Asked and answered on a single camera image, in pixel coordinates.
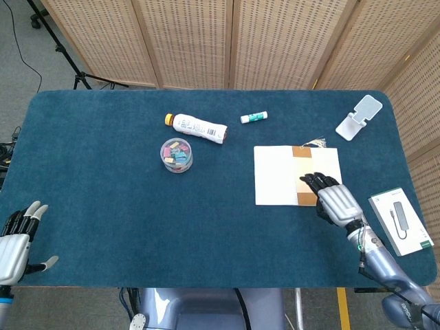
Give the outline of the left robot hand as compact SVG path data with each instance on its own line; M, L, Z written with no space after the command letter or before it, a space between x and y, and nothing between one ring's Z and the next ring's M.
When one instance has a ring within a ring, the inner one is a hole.
M12 287L27 274L45 272L58 262L57 255L37 264L29 263L29 253L41 218L48 205L34 201L23 210L17 210L1 229L1 285Z

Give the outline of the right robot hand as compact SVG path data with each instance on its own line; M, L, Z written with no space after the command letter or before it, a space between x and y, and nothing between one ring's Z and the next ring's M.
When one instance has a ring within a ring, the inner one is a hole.
M314 172L301 176L300 180L317 196L316 209L322 219L341 228L362 221L364 213L359 203L335 178Z

